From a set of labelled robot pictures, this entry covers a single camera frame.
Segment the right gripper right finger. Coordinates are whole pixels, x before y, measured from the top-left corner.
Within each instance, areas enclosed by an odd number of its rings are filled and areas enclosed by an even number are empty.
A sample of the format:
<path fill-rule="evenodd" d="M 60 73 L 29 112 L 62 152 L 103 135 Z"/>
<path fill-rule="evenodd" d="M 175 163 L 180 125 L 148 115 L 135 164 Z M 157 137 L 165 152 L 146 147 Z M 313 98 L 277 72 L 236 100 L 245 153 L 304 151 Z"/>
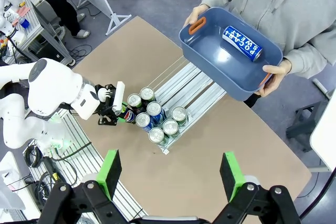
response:
<path fill-rule="evenodd" d="M 228 204 L 215 224 L 243 224 L 247 216 L 257 216 L 261 224 L 299 224 L 288 189 L 282 185 L 264 189 L 247 181 L 233 152 L 223 154 L 219 172 Z"/>

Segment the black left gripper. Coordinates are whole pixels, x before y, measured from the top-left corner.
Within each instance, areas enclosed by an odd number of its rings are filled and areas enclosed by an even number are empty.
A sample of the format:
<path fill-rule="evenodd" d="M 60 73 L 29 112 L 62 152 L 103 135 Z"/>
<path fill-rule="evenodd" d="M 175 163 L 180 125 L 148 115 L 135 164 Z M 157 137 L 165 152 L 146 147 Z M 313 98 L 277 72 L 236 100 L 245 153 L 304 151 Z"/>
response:
<path fill-rule="evenodd" d="M 106 84 L 105 86 L 97 84 L 95 85 L 95 91 L 100 101 L 99 106 L 95 110 L 95 113 L 99 114 L 98 125 L 116 126 L 118 122 L 117 116 L 124 116 L 128 107 L 122 104 L 121 108 L 114 112 L 115 114 L 109 115 L 112 113 L 116 87 L 112 84 Z"/>

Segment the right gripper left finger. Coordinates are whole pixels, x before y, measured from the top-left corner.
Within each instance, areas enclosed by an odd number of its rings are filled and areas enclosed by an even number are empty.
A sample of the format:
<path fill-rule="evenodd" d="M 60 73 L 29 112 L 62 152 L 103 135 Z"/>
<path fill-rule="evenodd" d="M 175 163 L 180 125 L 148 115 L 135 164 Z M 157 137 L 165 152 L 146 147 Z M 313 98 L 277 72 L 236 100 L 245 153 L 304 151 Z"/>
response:
<path fill-rule="evenodd" d="M 76 187 L 56 183 L 43 207 L 39 224 L 77 224 L 91 212 L 100 224 L 123 224 L 123 214 L 112 202 L 122 171 L 118 150 L 109 150 L 94 179 Z"/>

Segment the green soda can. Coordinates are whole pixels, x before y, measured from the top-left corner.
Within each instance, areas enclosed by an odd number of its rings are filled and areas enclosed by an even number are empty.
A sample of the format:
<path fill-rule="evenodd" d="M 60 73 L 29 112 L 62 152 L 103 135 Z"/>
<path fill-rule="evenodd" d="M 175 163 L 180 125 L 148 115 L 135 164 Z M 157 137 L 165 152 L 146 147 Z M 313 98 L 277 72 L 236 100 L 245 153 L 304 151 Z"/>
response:
<path fill-rule="evenodd" d="M 149 131 L 149 140 L 156 144 L 166 144 L 166 136 L 163 130 L 159 127 L 154 127 Z"/>
<path fill-rule="evenodd" d="M 170 138 L 176 138 L 178 137 L 180 131 L 179 131 L 179 125 L 178 123 L 173 119 L 167 119 L 163 122 L 163 132 Z"/>
<path fill-rule="evenodd" d="M 178 106 L 172 110 L 172 119 L 174 119 L 178 125 L 185 126 L 188 122 L 187 111 L 184 107 Z"/>

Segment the blue bin orange handles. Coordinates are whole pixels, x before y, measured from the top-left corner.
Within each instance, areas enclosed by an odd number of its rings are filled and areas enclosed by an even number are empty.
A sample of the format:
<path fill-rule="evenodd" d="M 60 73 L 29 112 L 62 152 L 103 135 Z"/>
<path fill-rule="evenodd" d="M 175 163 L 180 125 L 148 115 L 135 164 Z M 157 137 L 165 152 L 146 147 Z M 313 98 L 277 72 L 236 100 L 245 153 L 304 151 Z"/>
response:
<path fill-rule="evenodd" d="M 222 38 L 227 26 L 233 26 L 263 48 L 252 62 Z M 282 51 L 262 33 L 220 7 L 200 14 L 196 23 L 179 33 L 184 57 L 222 87 L 232 98 L 247 100 L 271 77 L 263 66 L 278 66 Z"/>

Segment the blue Pocari Sweat can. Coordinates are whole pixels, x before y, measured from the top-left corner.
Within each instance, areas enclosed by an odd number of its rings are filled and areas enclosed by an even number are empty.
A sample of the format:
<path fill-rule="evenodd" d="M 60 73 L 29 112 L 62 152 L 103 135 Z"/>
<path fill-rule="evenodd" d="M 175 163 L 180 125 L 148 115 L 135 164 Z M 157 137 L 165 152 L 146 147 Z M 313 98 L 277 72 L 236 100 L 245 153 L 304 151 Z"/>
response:
<path fill-rule="evenodd" d="M 135 118 L 135 123 L 146 132 L 149 132 L 154 127 L 152 118 L 146 112 L 138 114 Z"/>
<path fill-rule="evenodd" d="M 262 53 L 262 47 L 257 45 L 233 26 L 227 26 L 224 29 L 222 38 L 252 62 L 256 61 Z"/>
<path fill-rule="evenodd" d="M 156 124 L 160 124 L 166 119 L 164 109 L 156 101 L 150 102 L 146 108 L 146 111 Z"/>

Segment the person's left forearm grey sleeve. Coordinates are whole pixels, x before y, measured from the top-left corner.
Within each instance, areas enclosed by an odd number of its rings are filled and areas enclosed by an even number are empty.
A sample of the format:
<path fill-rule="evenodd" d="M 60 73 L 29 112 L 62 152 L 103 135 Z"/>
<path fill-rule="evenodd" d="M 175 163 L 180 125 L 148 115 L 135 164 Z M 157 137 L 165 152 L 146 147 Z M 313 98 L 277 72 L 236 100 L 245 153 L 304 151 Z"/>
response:
<path fill-rule="evenodd" d="M 290 51 L 285 59 L 291 63 L 289 73 L 309 79 L 320 73 L 327 64 L 336 64 L 336 37 L 316 37 L 299 49 Z"/>

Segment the person's left hand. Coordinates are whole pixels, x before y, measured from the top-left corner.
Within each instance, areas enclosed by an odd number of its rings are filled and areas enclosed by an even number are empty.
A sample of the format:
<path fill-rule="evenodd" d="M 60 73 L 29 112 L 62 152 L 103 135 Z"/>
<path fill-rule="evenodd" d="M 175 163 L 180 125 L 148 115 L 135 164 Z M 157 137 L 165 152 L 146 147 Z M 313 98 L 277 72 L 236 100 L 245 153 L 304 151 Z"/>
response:
<path fill-rule="evenodd" d="M 284 59 L 279 66 L 265 65 L 263 71 L 272 74 L 267 83 L 260 88 L 256 94 L 261 97 L 266 97 L 274 92 L 280 85 L 284 77 L 290 72 L 292 64 L 289 60 Z"/>

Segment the person's right hand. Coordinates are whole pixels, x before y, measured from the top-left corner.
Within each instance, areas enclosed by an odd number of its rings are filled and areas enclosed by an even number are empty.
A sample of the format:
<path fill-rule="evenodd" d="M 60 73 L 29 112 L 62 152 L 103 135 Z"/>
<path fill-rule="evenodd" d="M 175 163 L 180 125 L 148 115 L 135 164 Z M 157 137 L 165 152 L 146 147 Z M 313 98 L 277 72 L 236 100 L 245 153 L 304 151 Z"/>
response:
<path fill-rule="evenodd" d="M 188 16 L 188 18 L 185 20 L 185 23 L 184 23 L 183 27 L 186 27 L 187 25 L 192 25 L 192 24 L 196 23 L 199 15 L 204 13 L 208 9 L 209 9 L 209 6 L 207 6 L 205 4 L 201 4 L 199 6 L 194 7 L 192 12 Z"/>

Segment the black metal stand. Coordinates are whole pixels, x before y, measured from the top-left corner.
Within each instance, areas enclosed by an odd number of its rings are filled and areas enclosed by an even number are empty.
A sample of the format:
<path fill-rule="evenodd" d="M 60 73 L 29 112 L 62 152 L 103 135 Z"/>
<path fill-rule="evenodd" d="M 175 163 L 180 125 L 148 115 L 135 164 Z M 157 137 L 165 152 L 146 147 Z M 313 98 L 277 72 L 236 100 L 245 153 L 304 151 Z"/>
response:
<path fill-rule="evenodd" d="M 327 101 L 320 101 L 295 111 L 295 119 L 292 125 L 286 129 L 286 137 L 294 138 L 302 146 L 303 152 L 312 150 L 310 136 L 316 128 L 327 105 Z"/>

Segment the large white table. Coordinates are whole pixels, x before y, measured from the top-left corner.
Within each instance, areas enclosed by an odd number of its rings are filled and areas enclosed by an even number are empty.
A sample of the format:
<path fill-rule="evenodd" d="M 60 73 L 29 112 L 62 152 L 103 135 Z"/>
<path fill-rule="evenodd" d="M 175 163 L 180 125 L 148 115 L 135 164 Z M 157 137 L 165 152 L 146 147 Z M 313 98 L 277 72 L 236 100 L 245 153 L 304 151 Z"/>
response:
<path fill-rule="evenodd" d="M 310 136 L 310 145 L 332 172 L 336 168 L 336 89 Z"/>

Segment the person in grey hoodie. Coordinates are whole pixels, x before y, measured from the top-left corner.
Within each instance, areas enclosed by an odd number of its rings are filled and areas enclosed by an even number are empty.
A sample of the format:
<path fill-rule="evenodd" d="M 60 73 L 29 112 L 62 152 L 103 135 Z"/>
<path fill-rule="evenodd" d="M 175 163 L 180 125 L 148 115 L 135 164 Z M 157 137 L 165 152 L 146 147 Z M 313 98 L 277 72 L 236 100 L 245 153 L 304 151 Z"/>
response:
<path fill-rule="evenodd" d="M 312 39 L 336 37 L 336 0 L 230 0 L 226 6 L 282 50 L 283 60 Z M 261 98 L 254 93 L 246 105 Z"/>

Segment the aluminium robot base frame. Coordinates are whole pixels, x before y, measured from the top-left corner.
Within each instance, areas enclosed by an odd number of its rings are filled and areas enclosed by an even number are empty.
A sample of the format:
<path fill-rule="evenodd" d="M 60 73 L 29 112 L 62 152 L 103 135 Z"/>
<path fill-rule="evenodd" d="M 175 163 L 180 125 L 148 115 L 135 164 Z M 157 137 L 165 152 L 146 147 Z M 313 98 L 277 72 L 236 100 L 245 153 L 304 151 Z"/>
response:
<path fill-rule="evenodd" d="M 103 164 L 103 157 L 90 143 L 86 133 L 77 119 L 65 110 L 54 113 L 49 121 L 61 123 L 68 134 L 68 147 L 57 149 L 54 146 L 42 147 L 36 140 L 31 140 L 27 146 L 39 148 L 43 157 L 51 158 L 65 182 L 78 186 L 87 175 L 96 174 Z M 147 215 L 146 211 L 134 199 L 124 185 L 118 181 L 113 203 L 116 204 L 127 220 Z"/>

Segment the aluminium frame table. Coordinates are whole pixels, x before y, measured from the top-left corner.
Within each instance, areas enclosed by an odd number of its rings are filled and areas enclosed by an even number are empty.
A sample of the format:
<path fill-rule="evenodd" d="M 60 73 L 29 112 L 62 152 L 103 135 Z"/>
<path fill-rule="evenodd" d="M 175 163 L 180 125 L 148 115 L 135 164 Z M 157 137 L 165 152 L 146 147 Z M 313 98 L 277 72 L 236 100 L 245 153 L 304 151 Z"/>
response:
<path fill-rule="evenodd" d="M 24 56 L 32 62 L 39 59 L 38 51 L 43 48 L 43 45 L 38 43 L 37 38 L 38 36 L 42 36 L 57 52 L 55 55 L 51 55 L 51 57 L 55 57 L 63 65 L 74 66 L 76 61 L 69 54 L 68 49 L 62 43 L 52 25 L 45 19 L 31 0 L 24 1 L 26 2 L 25 6 L 30 8 L 25 15 L 25 18 L 29 21 L 28 28 L 25 29 L 20 25 L 18 26 L 18 30 L 25 34 L 25 38 L 18 46 L 24 53 Z"/>

